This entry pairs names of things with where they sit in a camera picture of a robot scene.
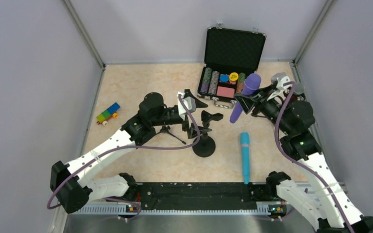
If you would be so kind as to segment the cyan toy microphone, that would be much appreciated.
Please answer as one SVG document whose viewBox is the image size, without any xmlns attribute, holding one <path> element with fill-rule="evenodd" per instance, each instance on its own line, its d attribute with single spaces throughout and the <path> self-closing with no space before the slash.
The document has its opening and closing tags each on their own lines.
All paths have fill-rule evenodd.
<svg viewBox="0 0 373 233">
<path fill-rule="evenodd" d="M 247 132 L 242 132 L 239 137 L 241 151 L 241 169 L 244 184 L 250 182 L 250 137 Z"/>
</svg>

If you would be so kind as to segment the purple toy microphone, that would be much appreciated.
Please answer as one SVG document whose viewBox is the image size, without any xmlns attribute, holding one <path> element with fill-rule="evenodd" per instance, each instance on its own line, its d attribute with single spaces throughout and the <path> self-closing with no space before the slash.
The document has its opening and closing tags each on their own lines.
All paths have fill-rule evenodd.
<svg viewBox="0 0 373 233">
<path fill-rule="evenodd" d="M 260 87 L 261 81 L 261 76 L 257 73 L 252 73 L 245 79 L 243 89 L 238 93 L 237 103 L 230 115 L 230 123 L 234 124 L 238 121 L 240 115 L 244 112 L 241 102 L 244 98 L 250 97 Z"/>
</svg>

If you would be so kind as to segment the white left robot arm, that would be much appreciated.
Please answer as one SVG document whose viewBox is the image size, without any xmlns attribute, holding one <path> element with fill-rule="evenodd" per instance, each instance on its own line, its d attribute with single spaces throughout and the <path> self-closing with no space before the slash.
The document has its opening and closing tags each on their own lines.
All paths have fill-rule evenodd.
<svg viewBox="0 0 373 233">
<path fill-rule="evenodd" d="M 183 131 L 200 132 L 192 113 L 208 105 L 196 98 L 189 89 L 178 92 L 176 98 L 177 104 L 168 107 L 160 93 L 148 93 L 139 104 L 137 114 L 106 141 L 74 160 L 53 164 L 50 179 L 52 195 L 46 208 L 50 210 L 61 206 L 71 214 L 88 202 L 125 196 L 130 187 L 136 184 L 129 174 L 100 179 L 94 177 L 118 158 L 136 149 L 166 150 L 165 147 L 145 145 L 156 135 L 156 126 L 180 124 Z"/>
</svg>

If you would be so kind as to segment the round base clip mic stand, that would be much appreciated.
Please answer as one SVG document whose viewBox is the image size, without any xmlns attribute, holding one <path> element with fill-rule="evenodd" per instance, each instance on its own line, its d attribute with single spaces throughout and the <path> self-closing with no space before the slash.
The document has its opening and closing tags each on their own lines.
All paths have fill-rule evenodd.
<svg viewBox="0 0 373 233">
<path fill-rule="evenodd" d="M 201 112 L 203 127 L 210 128 L 210 123 L 212 121 L 220 121 L 222 119 L 223 114 L 221 113 L 211 114 L 205 110 Z M 208 133 L 198 134 L 198 136 L 194 138 L 193 143 L 196 143 L 194 146 L 192 146 L 193 152 L 199 157 L 206 158 L 215 152 L 216 143 L 214 139 L 208 135 Z"/>
</svg>

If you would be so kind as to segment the shock mount tripod mic stand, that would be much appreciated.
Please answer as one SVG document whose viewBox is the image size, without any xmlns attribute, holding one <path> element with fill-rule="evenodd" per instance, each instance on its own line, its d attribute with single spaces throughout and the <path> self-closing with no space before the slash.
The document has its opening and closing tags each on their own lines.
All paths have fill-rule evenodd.
<svg viewBox="0 0 373 233">
<path fill-rule="evenodd" d="M 306 100 L 306 96 L 304 92 L 302 93 L 294 92 L 293 97 L 294 97 L 294 101 L 305 101 Z"/>
</svg>

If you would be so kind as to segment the red glitter microphone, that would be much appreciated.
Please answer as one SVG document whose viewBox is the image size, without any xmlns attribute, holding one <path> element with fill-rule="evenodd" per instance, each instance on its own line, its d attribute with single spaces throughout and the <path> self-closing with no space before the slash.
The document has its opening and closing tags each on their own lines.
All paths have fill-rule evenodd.
<svg viewBox="0 0 373 233">
<path fill-rule="evenodd" d="M 293 90 L 293 94 L 294 94 L 294 92 L 298 92 L 298 93 L 305 92 L 305 88 L 301 83 L 293 84 L 291 89 Z"/>
</svg>

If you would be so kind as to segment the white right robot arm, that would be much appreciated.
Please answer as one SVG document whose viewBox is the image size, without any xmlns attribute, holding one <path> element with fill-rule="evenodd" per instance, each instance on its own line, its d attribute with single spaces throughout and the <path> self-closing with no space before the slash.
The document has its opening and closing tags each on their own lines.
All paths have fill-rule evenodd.
<svg viewBox="0 0 373 233">
<path fill-rule="evenodd" d="M 373 232 L 373 217 L 365 216 L 350 201 L 309 130 L 315 118 L 303 91 L 265 87 L 249 96 L 235 94 L 235 99 L 245 113 L 262 114 L 274 124 L 278 149 L 305 174 L 316 198 L 302 191 L 286 173 L 275 171 L 267 177 L 273 194 L 288 201 L 317 233 Z"/>
</svg>

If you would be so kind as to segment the small tripod mic stand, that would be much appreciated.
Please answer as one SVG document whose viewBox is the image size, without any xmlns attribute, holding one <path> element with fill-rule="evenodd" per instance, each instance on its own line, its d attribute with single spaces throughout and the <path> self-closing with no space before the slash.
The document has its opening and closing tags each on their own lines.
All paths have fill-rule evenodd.
<svg viewBox="0 0 373 233">
<path fill-rule="evenodd" d="M 175 136 L 173 133 L 170 132 L 170 126 L 169 125 L 161 126 L 161 129 L 155 135 L 158 135 L 158 134 L 161 134 L 161 133 L 165 133 L 165 134 L 168 134 L 168 135 L 176 138 L 177 140 L 179 140 L 184 145 L 187 144 L 184 140 L 180 139 L 179 137 Z"/>
</svg>

